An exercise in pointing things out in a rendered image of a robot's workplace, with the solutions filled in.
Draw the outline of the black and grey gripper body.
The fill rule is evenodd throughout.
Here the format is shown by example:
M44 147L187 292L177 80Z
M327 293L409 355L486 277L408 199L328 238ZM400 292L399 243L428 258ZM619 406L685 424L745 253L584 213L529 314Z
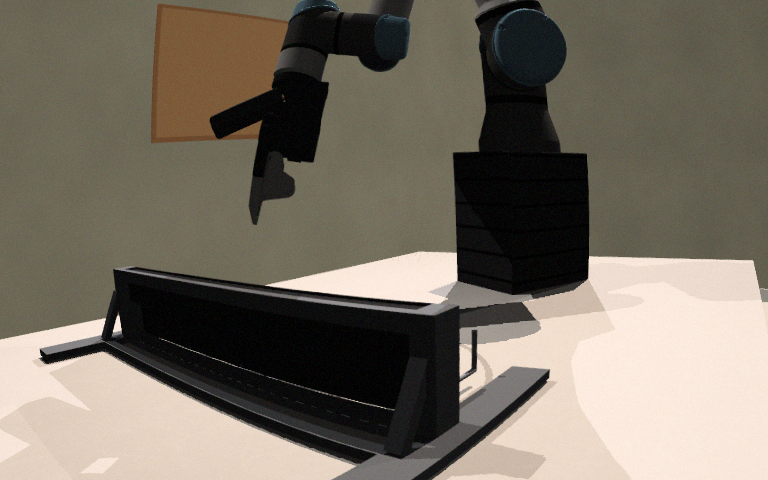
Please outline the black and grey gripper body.
M329 82L321 82L308 74L290 71L275 75L272 88L277 87L281 94L284 92L282 95L285 102L265 109L259 137L262 126L270 122L269 133L272 134L270 152L278 151L288 161L312 163L319 139ZM301 110L303 112L300 112ZM318 131L317 125L319 125Z

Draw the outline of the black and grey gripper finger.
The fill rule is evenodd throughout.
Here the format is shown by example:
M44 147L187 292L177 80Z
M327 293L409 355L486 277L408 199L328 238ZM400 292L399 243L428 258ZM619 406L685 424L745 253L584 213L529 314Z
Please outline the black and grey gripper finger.
M284 162L283 162L283 166L282 166L282 169L283 169L283 171L284 171ZM258 218L259 218L259 215L260 215L260 211L261 211L261 207L262 207L262 203L263 203L263 201L265 201L265 200L272 200L272 199L289 198L289 197L291 197L291 196L294 194L294 192L295 192L295 186L294 186L294 189L293 189L292 191L290 191L289 193L287 193L287 194L278 194L278 195L262 196L262 197L261 197L261 202L260 202L260 208L259 208Z
M270 125L271 123L267 122L262 126L254 161L249 199L253 224L257 224L262 196L289 193L295 184L294 179L282 169L283 155L278 151L270 152L272 139L272 134L269 133ZM268 163L270 163L269 168L267 168Z

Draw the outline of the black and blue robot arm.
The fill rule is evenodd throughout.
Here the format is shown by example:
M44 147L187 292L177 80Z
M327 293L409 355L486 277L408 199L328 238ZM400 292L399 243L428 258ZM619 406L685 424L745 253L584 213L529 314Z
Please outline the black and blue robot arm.
M475 2L486 103L479 152L561 152L546 84L566 60L562 31L538 0ZM413 3L372 0L363 14L337 12L331 0L301 0L289 20L274 77L291 71L322 81L328 54L361 55L361 64L375 72L394 68L407 55ZM221 139L263 120L265 109L282 102L280 89L274 88L211 116L212 130Z

